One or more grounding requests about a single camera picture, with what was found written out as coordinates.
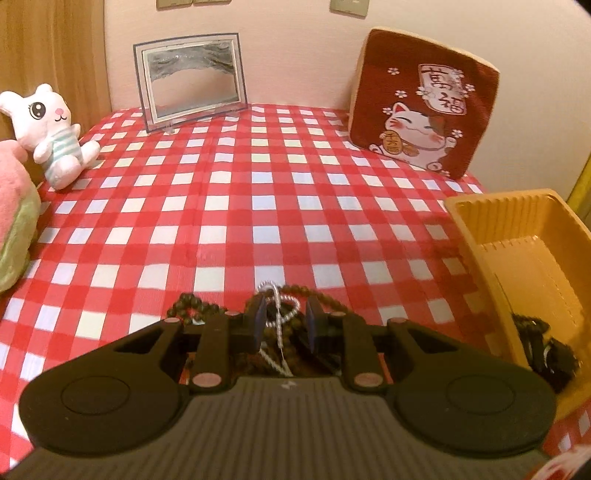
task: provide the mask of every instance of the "yellow plastic tray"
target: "yellow plastic tray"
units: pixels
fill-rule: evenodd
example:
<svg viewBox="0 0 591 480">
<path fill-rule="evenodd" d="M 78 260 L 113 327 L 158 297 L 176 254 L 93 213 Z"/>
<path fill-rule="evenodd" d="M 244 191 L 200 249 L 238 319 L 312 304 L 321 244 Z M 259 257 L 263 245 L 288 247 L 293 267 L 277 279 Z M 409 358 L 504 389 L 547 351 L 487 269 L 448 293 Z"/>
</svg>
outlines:
<svg viewBox="0 0 591 480">
<path fill-rule="evenodd" d="M 451 197 L 462 257 L 498 327 L 501 355 L 528 367 L 511 312 L 550 324 L 570 345 L 576 378 L 558 396 L 560 420 L 591 397 L 591 233 L 552 190 Z"/>
</svg>

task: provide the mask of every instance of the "picture frame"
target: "picture frame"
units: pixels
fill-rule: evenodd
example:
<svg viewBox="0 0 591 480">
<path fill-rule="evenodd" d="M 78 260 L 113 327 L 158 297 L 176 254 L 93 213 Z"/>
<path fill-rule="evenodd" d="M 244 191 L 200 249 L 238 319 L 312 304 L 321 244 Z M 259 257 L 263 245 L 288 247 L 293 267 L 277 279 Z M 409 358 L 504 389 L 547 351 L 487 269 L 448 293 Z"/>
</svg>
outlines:
<svg viewBox="0 0 591 480">
<path fill-rule="evenodd" d="M 238 33 L 134 45 L 146 132 L 248 108 Z"/>
</svg>

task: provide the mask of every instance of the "lucky cat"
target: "lucky cat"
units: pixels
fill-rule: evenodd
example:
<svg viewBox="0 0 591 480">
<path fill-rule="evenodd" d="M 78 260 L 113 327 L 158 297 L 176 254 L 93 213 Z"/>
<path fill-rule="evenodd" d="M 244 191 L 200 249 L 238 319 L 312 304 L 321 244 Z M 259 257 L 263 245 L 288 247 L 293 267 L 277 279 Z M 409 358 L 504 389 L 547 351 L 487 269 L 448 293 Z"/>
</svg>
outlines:
<svg viewBox="0 0 591 480">
<path fill-rule="evenodd" d="M 442 116 L 415 112 L 402 102 L 395 103 L 386 120 L 386 131 L 379 137 L 381 145 L 369 149 L 386 157 L 402 160 L 431 171 L 440 171 L 439 160 L 456 146 L 456 139 L 445 137 Z"/>
<path fill-rule="evenodd" d="M 26 98 L 14 92 L 0 93 L 0 112 L 11 117 L 18 143 L 33 152 L 55 190 L 76 180 L 99 155 L 97 142 L 80 145 L 80 124 L 72 125 L 64 99 L 46 83 Z"/>
</svg>

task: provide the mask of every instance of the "stuffed animal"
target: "stuffed animal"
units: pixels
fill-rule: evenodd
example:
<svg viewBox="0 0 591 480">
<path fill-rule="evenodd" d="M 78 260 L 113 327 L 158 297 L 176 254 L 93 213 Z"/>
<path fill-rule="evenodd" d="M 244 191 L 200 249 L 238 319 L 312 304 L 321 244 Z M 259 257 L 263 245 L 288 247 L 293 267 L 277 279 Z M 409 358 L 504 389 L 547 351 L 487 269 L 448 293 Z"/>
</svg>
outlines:
<svg viewBox="0 0 591 480">
<path fill-rule="evenodd" d="M 17 141 L 33 152 L 55 190 L 76 180 L 99 155 L 95 141 L 80 146 L 80 124 L 72 125 L 64 99 L 46 83 L 26 98 L 14 92 L 0 93 L 0 112 L 11 117 Z"/>
<path fill-rule="evenodd" d="M 12 287 L 29 263 L 41 199 L 22 165 L 27 152 L 16 140 L 0 142 L 0 293 Z"/>
</svg>

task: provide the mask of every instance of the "plush toy arm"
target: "plush toy arm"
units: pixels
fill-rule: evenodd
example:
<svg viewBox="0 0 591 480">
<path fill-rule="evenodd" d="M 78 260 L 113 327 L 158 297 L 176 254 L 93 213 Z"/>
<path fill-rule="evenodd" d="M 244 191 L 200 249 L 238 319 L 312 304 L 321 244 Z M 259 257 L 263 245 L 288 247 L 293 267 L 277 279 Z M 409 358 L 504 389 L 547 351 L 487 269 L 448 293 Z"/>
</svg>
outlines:
<svg viewBox="0 0 591 480">
<path fill-rule="evenodd" d="M 35 163 L 45 163 L 51 155 L 51 143 L 47 140 L 42 141 L 35 147 L 33 152 L 33 159 Z"/>
</svg>

